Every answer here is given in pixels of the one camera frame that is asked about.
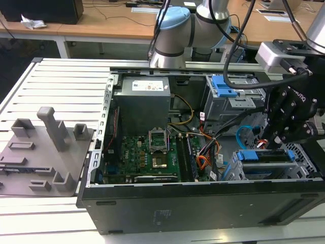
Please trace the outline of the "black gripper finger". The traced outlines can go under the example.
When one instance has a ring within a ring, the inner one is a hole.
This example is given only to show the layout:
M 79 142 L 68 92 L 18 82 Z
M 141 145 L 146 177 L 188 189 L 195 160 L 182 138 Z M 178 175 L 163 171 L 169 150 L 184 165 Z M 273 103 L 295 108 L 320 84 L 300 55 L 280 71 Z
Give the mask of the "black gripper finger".
M 265 101 L 267 125 L 263 139 L 267 139 L 267 149 L 277 149 L 282 143 L 285 123 L 288 121 L 296 102 L 290 86 L 275 87 L 268 91 Z
M 318 136 L 318 129 L 312 120 L 306 121 L 290 121 L 280 129 L 275 136 L 275 143 L 304 143 L 310 139 L 316 139 Z

